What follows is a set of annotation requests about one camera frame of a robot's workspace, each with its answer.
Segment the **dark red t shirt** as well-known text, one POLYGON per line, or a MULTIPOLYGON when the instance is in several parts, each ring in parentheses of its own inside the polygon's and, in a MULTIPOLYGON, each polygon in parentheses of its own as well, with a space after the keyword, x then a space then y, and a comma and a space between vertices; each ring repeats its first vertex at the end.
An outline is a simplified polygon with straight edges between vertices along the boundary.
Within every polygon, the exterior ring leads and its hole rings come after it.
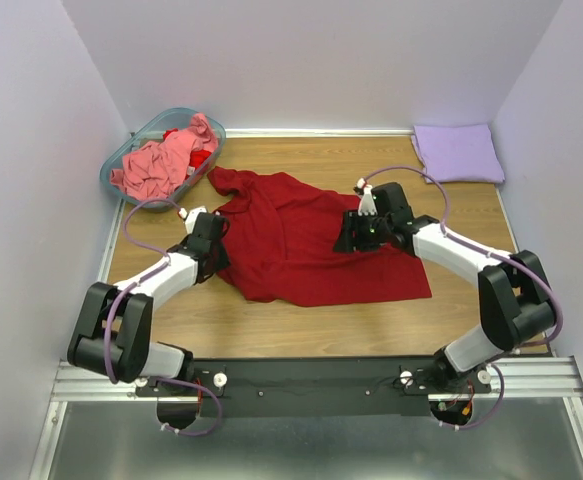
POLYGON ((317 307, 431 297, 417 258, 391 247, 334 252, 342 216, 358 204, 355 196, 286 173, 216 167, 208 179, 228 200, 218 211, 229 221, 223 245, 230 264, 218 275, 245 299, 317 307))

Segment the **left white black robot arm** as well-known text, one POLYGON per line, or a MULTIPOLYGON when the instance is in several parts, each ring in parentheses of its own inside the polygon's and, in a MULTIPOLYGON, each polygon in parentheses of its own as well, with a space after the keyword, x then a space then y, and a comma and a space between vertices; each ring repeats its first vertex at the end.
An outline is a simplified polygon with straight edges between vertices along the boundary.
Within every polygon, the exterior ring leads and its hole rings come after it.
POLYGON ((153 266, 116 284, 96 282, 87 289, 68 345, 71 365, 114 383, 158 378, 172 395, 191 387, 193 353, 153 342, 153 314, 229 266, 223 245, 229 220, 199 208, 188 214, 185 227, 185 238, 153 266))

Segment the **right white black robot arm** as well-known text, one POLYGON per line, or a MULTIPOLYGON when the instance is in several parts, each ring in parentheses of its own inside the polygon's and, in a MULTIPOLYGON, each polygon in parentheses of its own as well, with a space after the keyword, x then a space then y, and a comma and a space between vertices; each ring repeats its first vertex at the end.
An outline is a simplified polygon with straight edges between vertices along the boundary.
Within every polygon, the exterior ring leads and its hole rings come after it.
POLYGON ((398 183, 373 187, 360 179, 354 191, 360 202, 344 213, 335 251, 362 253, 391 246, 446 268, 478 292, 478 324, 438 350, 423 371, 402 375, 404 384, 454 391, 487 361, 558 327, 557 308, 534 253, 490 249, 429 215, 414 216, 398 183))

